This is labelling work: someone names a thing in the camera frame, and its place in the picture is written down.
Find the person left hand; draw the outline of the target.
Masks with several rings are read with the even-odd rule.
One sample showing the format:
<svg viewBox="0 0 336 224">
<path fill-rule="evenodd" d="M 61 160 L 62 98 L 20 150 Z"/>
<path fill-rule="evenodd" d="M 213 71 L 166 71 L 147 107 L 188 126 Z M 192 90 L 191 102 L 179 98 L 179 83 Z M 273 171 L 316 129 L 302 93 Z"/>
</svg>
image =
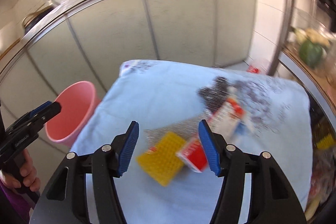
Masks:
<svg viewBox="0 0 336 224">
<path fill-rule="evenodd" d="M 20 168 L 20 174 L 23 177 L 23 184 L 29 187 L 31 191 L 37 192 L 41 187 L 41 180 L 37 177 L 37 169 L 33 165 L 33 159 L 27 149 L 22 152 L 25 162 Z M 11 174 L 1 170 L 1 182 L 9 189 L 19 189 L 21 183 L 11 176 Z"/>
</svg>

